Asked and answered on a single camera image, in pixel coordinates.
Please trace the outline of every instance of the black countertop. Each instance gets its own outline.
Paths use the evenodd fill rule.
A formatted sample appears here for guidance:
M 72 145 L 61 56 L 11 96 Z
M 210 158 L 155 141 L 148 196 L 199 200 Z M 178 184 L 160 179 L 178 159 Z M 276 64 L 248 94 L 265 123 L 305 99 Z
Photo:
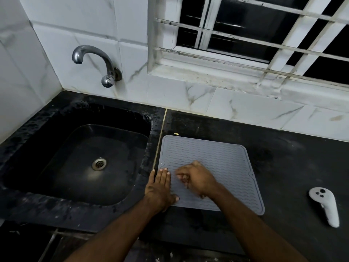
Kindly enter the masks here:
M 62 112 L 66 106 L 79 103 L 97 103 L 135 111 L 151 120 L 146 157 L 139 173 L 142 181 L 135 186 L 132 196 L 107 207 L 72 202 L 9 189 L 3 185 L 0 175 L 1 218 L 97 232 L 121 215 L 127 209 L 126 205 L 142 197 L 160 138 L 178 133 L 179 136 L 245 146 L 266 209 L 261 219 L 309 261 L 347 261 L 349 166 L 346 162 L 349 144 L 346 142 L 172 110 L 167 110 L 160 135 L 164 109 L 62 92 L 0 146 L 0 169 L 5 169 L 16 152 L 20 152 L 21 147 L 51 116 Z M 339 228 L 330 227 L 320 205 L 308 197 L 308 190 L 316 186 L 323 186 L 334 193 L 340 217 Z M 140 238 L 244 253 L 224 216 L 216 211 L 170 207 L 167 212 L 153 218 Z
M 349 143 L 168 110 L 162 138 L 174 133 L 245 146 L 265 205 L 261 219 L 309 261 L 348 261 Z M 329 226 L 308 196 L 317 186 L 334 193 L 339 228 Z M 141 239 L 243 254 L 223 214 L 215 211 L 170 207 Z

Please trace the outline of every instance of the yellow grout line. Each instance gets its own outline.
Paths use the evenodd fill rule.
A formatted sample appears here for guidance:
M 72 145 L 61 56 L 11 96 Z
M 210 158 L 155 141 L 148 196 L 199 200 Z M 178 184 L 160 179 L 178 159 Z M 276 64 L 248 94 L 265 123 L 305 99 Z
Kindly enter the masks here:
M 161 141 L 161 136 L 162 136 L 162 129 L 164 128 L 166 113 L 167 113 L 167 109 L 165 109 L 164 119 L 163 119 L 162 125 L 161 125 L 161 131 L 160 131 L 160 136 L 159 136 L 159 142 L 158 142 L 157 148 L 156 148 L 155 159 L 154 159 L 154 163 L 153 163 L 153 169 L 154 169 L 155 164 L 156 164 L 157 153 L 158 153 L 159 147 L 160 147 L 160 141 Z

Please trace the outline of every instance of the gray silicone mat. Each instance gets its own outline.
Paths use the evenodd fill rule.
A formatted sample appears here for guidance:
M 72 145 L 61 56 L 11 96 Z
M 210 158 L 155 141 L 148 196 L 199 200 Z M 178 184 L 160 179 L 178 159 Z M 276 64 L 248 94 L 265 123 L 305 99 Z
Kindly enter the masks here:
M 166 135 L 162 139 L 159 169 L 167 167 L 171 172 L 172 193 L 180 197 L 175 206 L 219 211 L 209 198 L 201 199 L 186 189 L 174 174 L 178 167 L 194 160 L 200 161 L 218 182 L 257 215 L 264 214 L 263 200 L 244 146 Z

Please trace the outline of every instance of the person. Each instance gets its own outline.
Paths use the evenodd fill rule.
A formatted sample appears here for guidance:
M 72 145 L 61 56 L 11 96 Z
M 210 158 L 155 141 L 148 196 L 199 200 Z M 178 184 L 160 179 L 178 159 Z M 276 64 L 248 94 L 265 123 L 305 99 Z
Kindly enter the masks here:
M 209 197 L 220 208 L 251 261 L 307 261 L 218 183 L 200 162 L 182 166 L 175 174 L 188 189 L 200 197 Z M 179 200 L 170 194 L 170 186 L 171 174 L 166 168 L 156 176 L 155 170 L 151 171 L 142 200 L 73 252 L 66 262 L 123 261 L 151 218 Z

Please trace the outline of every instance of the sink basin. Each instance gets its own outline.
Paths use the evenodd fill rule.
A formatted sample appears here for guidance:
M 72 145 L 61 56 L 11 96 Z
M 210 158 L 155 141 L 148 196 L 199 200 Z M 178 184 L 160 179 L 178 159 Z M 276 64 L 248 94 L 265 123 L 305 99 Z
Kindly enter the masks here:
M 98 104 L 69 107 L 25 143 L 26 156 L 7 171 L 4 185 L 75 202 L 116 204 L 135 185 L 150 130 L 150 121 L 136 112 Z

